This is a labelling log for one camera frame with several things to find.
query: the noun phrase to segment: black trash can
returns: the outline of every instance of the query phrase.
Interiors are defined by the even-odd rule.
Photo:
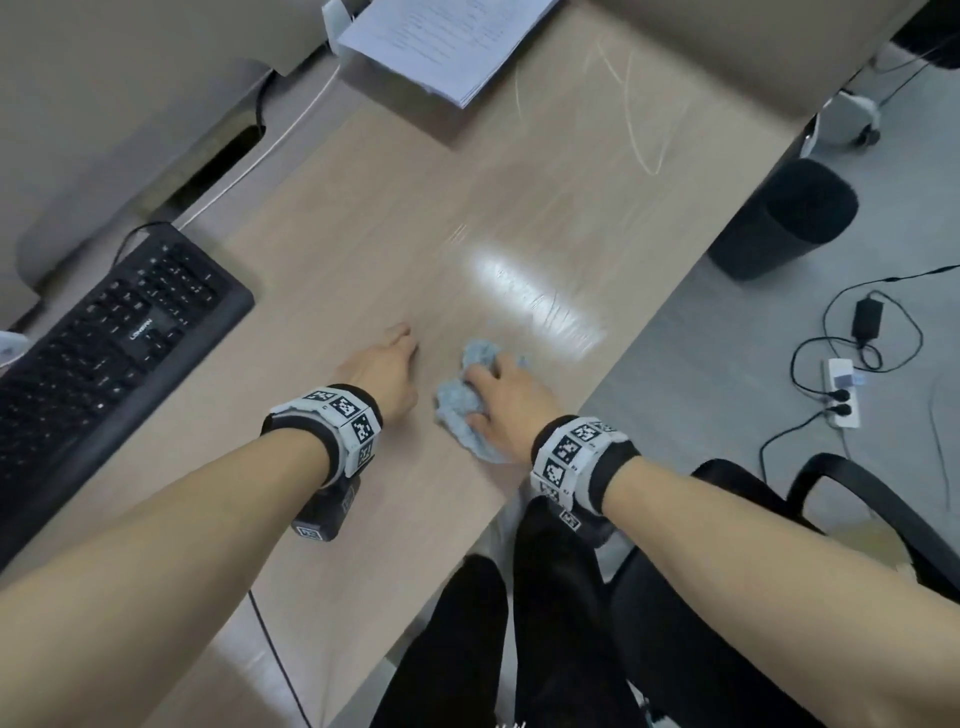
[[[859,204],[823,164],[784,164],[713,241],[708,255],[732,279],[750,280],[806,255],[847,229]]]

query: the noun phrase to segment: hand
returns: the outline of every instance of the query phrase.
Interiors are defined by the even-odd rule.
[[[499,353],[495,369],[495,375],[480,364],[467,369],[465,379],[476,387],[489,412],[467,415],[467,424],[517,463],[532,465],[530,450],[537,435],[566,412],[545,384],[520,369],[512,354]]]
[[[379,344],[351,356],[334,375],[335,381],[360,387],[373,397],[384,425],[399,420],[417,403],[410,359],[418,344],[410,330],[409,324],[388,328]]]

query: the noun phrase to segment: paper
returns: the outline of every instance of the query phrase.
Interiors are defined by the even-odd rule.
[[[557,0],[373,0],[340,36],[461,109]]]

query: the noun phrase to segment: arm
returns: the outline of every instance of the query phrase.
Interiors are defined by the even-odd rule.
[[[416,401],[410,329],[342,366],[386,422]],[[271,432],[143,501],[0,593],[0,725],[139,725],[236,609],[326,449]]]
[[[518,462],[564,412],[513,359],[468,377],[473,416]],[[960,607],[872,560],[707,483],[638,457],[604,514],[718,634],[824,723],[956,725]]]

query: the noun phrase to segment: keyboard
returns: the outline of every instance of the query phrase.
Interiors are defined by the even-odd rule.
[[[0,376],[0,569],[253,308],[157,226]]]

